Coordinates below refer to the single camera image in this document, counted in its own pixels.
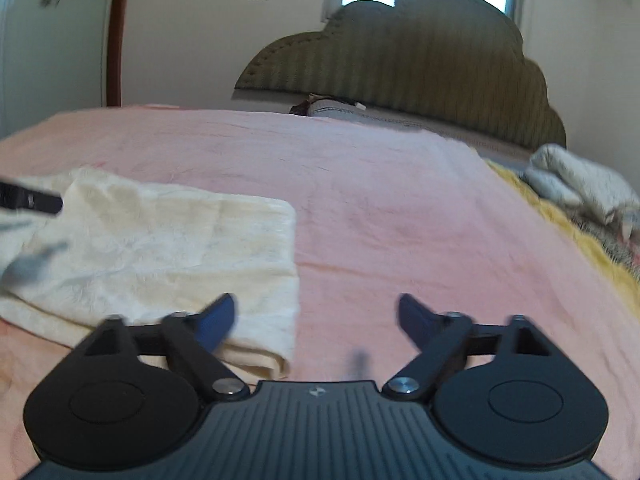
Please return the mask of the cream white pants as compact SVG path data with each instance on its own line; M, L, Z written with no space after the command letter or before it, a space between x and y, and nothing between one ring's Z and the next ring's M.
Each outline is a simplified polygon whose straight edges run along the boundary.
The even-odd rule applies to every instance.
M89 167L22 185L58 194L63 208L2 214L6 322L73 347L110 315L152 324L231 294L235 322L218 358L249 384L288 374L299 311L289 203Z

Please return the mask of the yellow bed sheet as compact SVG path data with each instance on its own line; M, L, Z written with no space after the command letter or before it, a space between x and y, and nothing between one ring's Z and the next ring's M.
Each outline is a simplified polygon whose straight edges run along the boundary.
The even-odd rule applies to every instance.
M512 170L487 158L485 158L485 162L502 180L510 184L542 218L557 226L567 235L598 272L614 286L626 307L635 316L639 316L639 283L631 273L622 264L615 262L593 236L575 226L559 207L548 200L539 198Z

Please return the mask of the white wardrobe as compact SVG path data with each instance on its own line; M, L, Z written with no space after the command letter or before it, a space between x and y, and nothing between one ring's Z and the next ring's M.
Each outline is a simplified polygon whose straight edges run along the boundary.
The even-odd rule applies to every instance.
M105 103L112 0L1 0L1 135Z

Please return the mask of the pink bed blanket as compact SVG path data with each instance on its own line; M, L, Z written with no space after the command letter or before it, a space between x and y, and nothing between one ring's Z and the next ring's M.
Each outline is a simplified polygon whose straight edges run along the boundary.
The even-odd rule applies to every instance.
M467 146L331 119L149 107L59 114L1 144L9 178L81 166L290 203L295 380L342 378L357 349L378 380L401 368L413 356L395 323L404 292L482 323L529 316L608 402L597 463L638 477L638 295L619 292L578 232L545 219Z

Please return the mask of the white patterned crumpled quilt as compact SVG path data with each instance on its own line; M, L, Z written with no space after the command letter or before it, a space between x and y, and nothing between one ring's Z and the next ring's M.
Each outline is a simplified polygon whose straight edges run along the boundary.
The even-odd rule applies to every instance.
M623 240L639 239L639 194L617 171L558 144L544 144L529 159L523 178L556 206L612 226Z

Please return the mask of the striped pillow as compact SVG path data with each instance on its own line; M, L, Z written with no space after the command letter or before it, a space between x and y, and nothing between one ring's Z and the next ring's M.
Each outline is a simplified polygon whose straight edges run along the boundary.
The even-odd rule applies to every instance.
M288 112L297 116L332 118L397 131L431 131L468 144L475 148L480 156L512 168L525 167L533 154L532 151L516 144L450 122L383 110L361 103L352 104L327 96L307 96L302 102L291 106Z

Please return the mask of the olive green padded headboard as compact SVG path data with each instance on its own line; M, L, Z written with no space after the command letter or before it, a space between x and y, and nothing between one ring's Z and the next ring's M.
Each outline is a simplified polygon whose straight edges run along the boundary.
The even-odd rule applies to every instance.
M484 0L362 0L260 50L235 87L318 94L449 122L536 150L566 143L518 26Z

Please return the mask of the brown wooden door frame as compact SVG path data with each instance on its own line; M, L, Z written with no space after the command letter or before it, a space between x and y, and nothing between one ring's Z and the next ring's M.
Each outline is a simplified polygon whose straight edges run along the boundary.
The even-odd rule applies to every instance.
M106 43L105 104L122 105L122 45L127 0L112 0Z

